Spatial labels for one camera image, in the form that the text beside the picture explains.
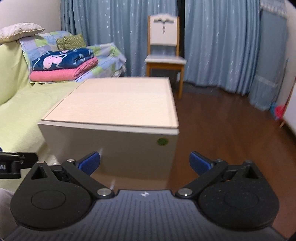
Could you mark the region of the light wood drawer cabinet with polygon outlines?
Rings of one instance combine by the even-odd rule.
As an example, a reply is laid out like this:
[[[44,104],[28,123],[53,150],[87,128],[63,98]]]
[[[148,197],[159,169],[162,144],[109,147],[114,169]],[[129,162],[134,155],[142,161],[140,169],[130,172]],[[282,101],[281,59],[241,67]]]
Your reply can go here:
[[[179,128],[170,81],[163,77],[85,80],[40,121]]]

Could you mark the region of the green covered sofa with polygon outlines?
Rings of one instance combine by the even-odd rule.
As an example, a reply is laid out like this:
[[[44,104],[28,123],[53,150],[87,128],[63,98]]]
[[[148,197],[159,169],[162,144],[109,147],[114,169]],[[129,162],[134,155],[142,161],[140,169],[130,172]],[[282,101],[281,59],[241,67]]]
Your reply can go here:
[[[63,97],[78,87],[76,82],[31,84],[19,42],[1,45],[1,149],[36,153],[48,165],[56,165],[37,125]]]

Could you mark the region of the green round sticker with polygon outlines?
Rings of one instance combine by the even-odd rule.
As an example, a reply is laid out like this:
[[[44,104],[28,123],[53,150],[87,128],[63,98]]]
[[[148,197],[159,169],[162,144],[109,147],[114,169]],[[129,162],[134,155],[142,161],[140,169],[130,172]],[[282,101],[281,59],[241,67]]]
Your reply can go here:
[[[159,146],[166,146],[168,144],[168,139],[167,138],[158,138],[157,139],[157,144]]]

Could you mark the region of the pink folded blanket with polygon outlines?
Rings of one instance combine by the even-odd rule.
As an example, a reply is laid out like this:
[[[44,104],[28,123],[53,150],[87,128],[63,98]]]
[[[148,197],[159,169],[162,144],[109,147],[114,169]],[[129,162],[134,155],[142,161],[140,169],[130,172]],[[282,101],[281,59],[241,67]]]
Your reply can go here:
[[[32,82],[59,82],[59,81],[73,81],[90,71],[98,64],[98,59],[93,57],[82,63],[77,68],[59,69],[50,71],[32,71],[29,79]]]

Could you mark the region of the navy pink patterned blanket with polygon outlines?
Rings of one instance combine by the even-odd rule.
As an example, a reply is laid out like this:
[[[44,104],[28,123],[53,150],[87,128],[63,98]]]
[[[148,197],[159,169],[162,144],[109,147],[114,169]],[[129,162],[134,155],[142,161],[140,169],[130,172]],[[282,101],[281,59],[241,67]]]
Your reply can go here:
[[[31,63],[33,71],[72,69],[94,57],[92,50],[80,48],[64,51],[48,51]]]

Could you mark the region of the beige cushion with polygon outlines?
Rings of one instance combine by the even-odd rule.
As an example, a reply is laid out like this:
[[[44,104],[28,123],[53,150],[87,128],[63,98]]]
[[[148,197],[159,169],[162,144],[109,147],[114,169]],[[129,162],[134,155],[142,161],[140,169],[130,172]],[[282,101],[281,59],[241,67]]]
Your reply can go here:
[[[45,29],[34,23],[18,23],[1,29],[0,43],[17,41],[24,37],[30,37],[43,32]]]

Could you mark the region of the green patterned pillow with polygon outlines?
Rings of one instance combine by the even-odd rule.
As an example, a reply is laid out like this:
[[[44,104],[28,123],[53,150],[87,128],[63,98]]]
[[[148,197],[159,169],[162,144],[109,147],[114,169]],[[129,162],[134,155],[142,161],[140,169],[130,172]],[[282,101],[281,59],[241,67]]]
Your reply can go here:
[[[57,39],[57,48],[60,51],[86,48],[86,46],[82,34],[65,36]]]

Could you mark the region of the patchwork plaid sofa cover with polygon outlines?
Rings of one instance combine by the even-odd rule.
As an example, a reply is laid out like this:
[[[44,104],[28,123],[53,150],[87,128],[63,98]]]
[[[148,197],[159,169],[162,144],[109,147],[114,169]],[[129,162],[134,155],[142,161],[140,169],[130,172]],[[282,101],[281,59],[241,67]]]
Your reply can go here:
[[[21,38],[30,82],[82,82],[88,78],[118,77],[125,72],[126,57],[114,43],[58,49],[59,41],[74,38],[66,31]]]

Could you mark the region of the blue curtain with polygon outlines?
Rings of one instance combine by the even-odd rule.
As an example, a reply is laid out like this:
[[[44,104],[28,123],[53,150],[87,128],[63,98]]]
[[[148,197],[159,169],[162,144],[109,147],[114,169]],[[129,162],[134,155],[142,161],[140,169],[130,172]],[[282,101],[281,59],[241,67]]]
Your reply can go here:
[[[180,79],[276,102],[285,64],[284,1],[62,1],[62,29],[114,42],[130,76],[173,68]]]

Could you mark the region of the white wooden chair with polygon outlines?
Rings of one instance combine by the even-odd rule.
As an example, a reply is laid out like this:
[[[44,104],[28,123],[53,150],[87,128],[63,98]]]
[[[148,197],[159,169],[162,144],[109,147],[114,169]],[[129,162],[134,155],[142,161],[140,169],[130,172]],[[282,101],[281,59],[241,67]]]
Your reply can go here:
[[[170,14],[149,15],[147,23],[146,76],[152,69],[175,70],[180,73],[178,98],[182,98],[185,65],[180,56],[180,18]]]

